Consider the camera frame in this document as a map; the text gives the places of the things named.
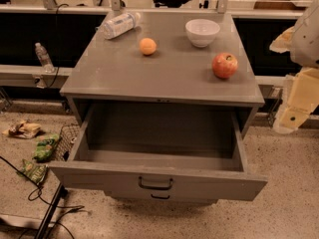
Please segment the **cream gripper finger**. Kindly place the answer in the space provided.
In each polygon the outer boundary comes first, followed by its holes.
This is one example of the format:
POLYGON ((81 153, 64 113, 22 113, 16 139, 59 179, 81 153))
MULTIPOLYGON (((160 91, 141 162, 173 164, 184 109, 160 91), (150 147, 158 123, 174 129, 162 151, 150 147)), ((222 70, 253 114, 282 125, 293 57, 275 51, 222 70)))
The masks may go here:
POLYGON ((308 118, 308 114, 280 107, 272 127, 278 133, 291 133, 300 128, 308 118))
POLYGON ((269 49, 275 53, 285 53, 290 51, 292 35, 294 28, 290 27, 283 31, 269 46, 269 49))

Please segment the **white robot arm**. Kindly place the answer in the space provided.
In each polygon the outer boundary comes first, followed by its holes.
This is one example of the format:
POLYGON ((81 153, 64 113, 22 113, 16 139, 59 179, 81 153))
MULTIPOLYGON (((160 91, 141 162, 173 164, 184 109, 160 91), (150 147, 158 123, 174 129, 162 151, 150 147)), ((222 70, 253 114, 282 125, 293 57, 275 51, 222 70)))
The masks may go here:
POLYGON ((276 132, 290 133, 303 125, 319 106, 319 0, 314 0, 269 49, 289 52, 291 61, 302 67, 294 77, 286 77, 283 103, 273 124, 276 132))

